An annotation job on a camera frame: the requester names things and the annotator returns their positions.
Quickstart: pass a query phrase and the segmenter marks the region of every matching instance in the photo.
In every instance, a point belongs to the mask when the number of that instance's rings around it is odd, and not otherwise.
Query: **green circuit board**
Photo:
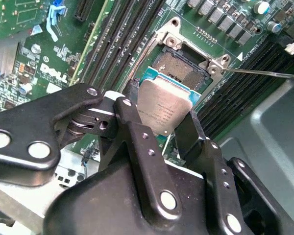
[[[0,0],[0,39],[31,30],[44,21],[48,8],[49,0]]]

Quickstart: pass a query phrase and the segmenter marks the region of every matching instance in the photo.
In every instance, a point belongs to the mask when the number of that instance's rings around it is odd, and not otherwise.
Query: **blue plastic clip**
[[[58,37],[52,30],[51,25],[57,24],[57,14],[63,15],[65,12],[65,9],[66,9],[65,6],[50,5],[49,13],[47,17],[46,29],[47,29],[47,32],[51,35],[54,42],[58,41]]]
[[[54,0],[52,4],[55,6],[59,6],[59,5],[61,5],[62,2],[63,2],[63,0]]]

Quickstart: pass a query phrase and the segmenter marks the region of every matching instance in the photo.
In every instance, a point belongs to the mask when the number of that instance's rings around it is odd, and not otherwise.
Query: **surface mount component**
[[[209,17],[208,21],[216,24],[220,18],[223,16],[223,11],[220,8],[216,8],[214,12]]]
[[[236,24],[233,29],[231,29],[231,31],[228,33],[228,35],[235,39],[239,34],[240,32],[243,30],[243,28],[239,25],[239,24]]]
[[[226,16],[221,22],[221,24],[218,26],[218,28],[226,32],[230,28],[230,26],[233,24],[233,22],[234,20],[231,17]]]
[[[191,8],[196,8],[200,2],[201,2],[201,0],[188,0],[187,4]]]
[[[214,4],[209,1],[209,0],[206,0],[202,6],[199,8],[199,11],[198,13],[201,14],[201,15],[208,15],[208,13],[211,11],[212,7],[214,6]]]
[[[241,45],[245,45],[247,41],[251,38],[251,34],[246,32],[237,40],[237,42]]]

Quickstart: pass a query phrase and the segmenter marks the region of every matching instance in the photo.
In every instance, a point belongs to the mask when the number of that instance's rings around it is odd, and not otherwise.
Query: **motherboard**
[[[183,165],[190,109],[218,139],[284,81],[227,69],[294,73],[294,0],[0,0],[0,112],[81,82],[117,91]],[[100,160],[97,137],[68,149]]]

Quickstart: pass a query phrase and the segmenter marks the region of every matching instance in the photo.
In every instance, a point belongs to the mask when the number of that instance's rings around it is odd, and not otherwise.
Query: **black dimm slot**
[[[267,83],[263,89],[261,89],[259,92],[257,92],[256,94],[254,94],[253,97],[251,97],[251,101],[247,102],[242,108],[242,109],[246,109],[248,106],[251,106],[254,102],[254,99],[256,99],[257,97],[259,97],[263,92],[265,92],[267,89],[269,89],[272,85],[274,84],[274,81],[270,81],[269,83]],[[217,135],[216,133],[221,133],[228,125],[230,125],[233,121],[235,121],[236,117],[239,116],[241,114],[241,110],[235,110],[234,112],[231,113],[231,118],[227,119],[225,122],[220,123],[220,125],[218,125],[215,129],[208,131],[211,133],[215,133],[211,136],[211,138],[215,138]]]
[[[105,40],[106,43],[104,44],[104,48],[101,47],[100,54],[97,56],[98,61],[95,62],[95,66],[91,71],[90,79],[88,81],[89,84],[95,85],[98,89],[100,87],[97,84],[93,84],[95,79],[97,78],[98,71],[102,68],[102,66],[105,65],[107,55],[110,52],[111,48],[114,46],[114,41],[117,37],[117,35],[120,32],[120,29],[123,27],[124,22],[130,13],[130,10],[132,9],[133,5],[136,3],[136,1],[129,1],[128,4],[122,3],[122,10],[118,12],[119,20],[118,22],[114,21],[113,24],[116,26],[114,30],[110,33],[110,35]]]
[[[271,46],[268,46],[266,43],[262,44],[258,51],[269,51]],[[256,65],[257,61],[259,60],[258,56],[252,56],[247,60],[246,63],[243,64],[242,69],[253,69],[253,67]],[[248,76],[248,74],[237,74],[233,73],[230,79],[227,81],[225,85],[223,85],[220,90],[217,91],[217,93],[214,95],[214,97],[209,100],[205,106],[198,112],[198,115],[200,115],[201,120],[204,120],[206,116],[213,117],[214,111],[218,110],[216,109],[216,106],[220,104],[220,102],[224,102],[226,99],[224,98],[231,90],[236,87],[242,79],[246,80],[245,77]]]
[[[158,12],[160,11],[162,5],[163,5],[164,1],[163,0],[158,0],[157,2],[155,2],[152,6],[152,9],[150,10],[150,13],[148,14],[148,18],[144,18],[140,29],[143,29],[141,31],[141,33],[139,35],[136,35],[136,37],[134,38],[133,42],[131,43],[130,47],[128,48],[126,54],[123,56],[124,58],[126,58],[126,60],[122,60],[119,63],[119,67],[117,72],[114,74],[114,80],[112,85],[110,86],[110,89],[114,88],[117,84],[117,82],[120,80],[122,74],[124,73],[127,65],[129,64],[130,60],[131,60],[131,56],[133,51],[136,51],[139,43],[141,42],[141,40],[144,38],[144,36],[147,34],[150,26],[152,25],[153,21],[156,19]]]
[[[148,14],[151,14],[150,13],[150,10],[152,9],[149,9],[148,7],[150,6],[150,2],[151,1],[145,1],[145,4],[144,5],[141,5],[141,8],[140,8],[140,12],[143,11],[143,14],[140,14],[139,16],[136,17],[136,19],[133,21],[134,24],[132,24],[132,27],[130,28],[131,31],[128,32],[126,35],[126,38],[124,38],[124,41],[123,42],[126,42],[126,44],[123,46],[123,48],[119,48],[118,50],[118,55],[114,58],[114,61],[110,64],[110,67],[108,69],[106,69],[106,73],[103,75],[103,77],[111,77],[112,76],[112,72],[113,72],[113,69],[112,67],[117,63],[121,53],[123,52],[124,50],[124,47],[127,46],[129,43],[129,40],[133,40],[133,37],[132,37],[132,34],[133,32],[137,29],[137,28],[141,28],[141,24],[142,22],[144,21],[145,17],[148,15]],[[100,88],[102,88],[102,86],[104,85],[104,80],[102,80],[102,82],[100,83]]]
[[[103,65],[101,66],[101,68],[97,70],[96,75],[94,75],[94,77],[97,77],[99,72],[104,71],[104,74],[101,74],[101,80],[98,85],[98,88],[100,90],[102,90],[102,86],[106,82],[106,78],[109,78],[109,76],[106,76],[106,74],[112,69],[113,66],[116,65],[116,60],[117,60],[116,55],[123,50],[124,43],[126,42],[128,35],[133,30],[134,28],[133,26],[135,25],[135,22],[137,21],[141,11],[145,7],[144,1],[139,1],[138,3],[139,3],[138,9],[135,9],[135,11],[132,10],[134,7],[135,1],[133,1],[131,8],[128,9],[128,12],[127,12],[128,16],[126,16],[128,17],[127,24],[124,31],[122,32],[122,36],[118,39],[117,45],[115,45],[115,43],[111,44],[110,48],[106,52],[106,54],[109,53],[109,58],[104,56]]]
[[[270,56],[270,58],[274,57],[275,52],[271,51],[268,56]],[[267,60],[264,64],[262,64],[262,66],[268,67],[269,66],[270,61]],[[256,66],[256,63],[253,64],[250,69],[258,69],[258,68],[254,68]],[[203,118],[203,123],[202,125],[207,127],[211,122],[213,122],[217,116],[219,116],[219,114],[225,109],[227,108],[227,106],[231,105],[231,102],[236,101],[236,97],[238,97],[240,94],[242,94],[246,89],[251,89],[252,87],[255,86],[255,83],[253,83],[253,81],[257,79],[257,77],[255,75],[252,74],[240,74],[240,76],[238,76],[238,81],[235,83],[234,86],[230,87],[229,90],[227,90],[226,92],[224,92],[223,95],[223,99],[220,101],[220,103],[218,104],[218,109],[214,109],[212,112],[210,112],[210,116],[214,117],[214,118],[210,118],[208,119],[208,123],[206,123],[206,119]]]
[[[291,69],[294,61],[273,43],[264,43],[243,65],[243,68],[266,71]],[[240,115],[253,108],[254,102],[268,89],[277,87],[283,79],[252,74],[233,74],[216,95],[199,111],[198,118],[205,134],[215,138]]]
[[[118,0],[116,3],[114,3],[111,15],[108,16],[109,21],[107,23],[107,26],[104,29],[104,32],[102,33],[100,39],[96,41],[94,49],[92,50],[90,60],[88,61],[86,69],[84,69],[83,71],[82,80],[87,82],[88,84],[91,84],[94,81],[94,78],[90,76],[90,80],[86,80],[86,77],[88,77],[89,74],[93,74],[96,71],[97,67],[100,65],[100,62],[103,59],[102,55],[105,53],[105,50],[109,46],[112,35],[115,34],[118,26],[121,24],[122,16],[130,2],[131,0],[126,0],[126,2],[124,2],[123,0]]]

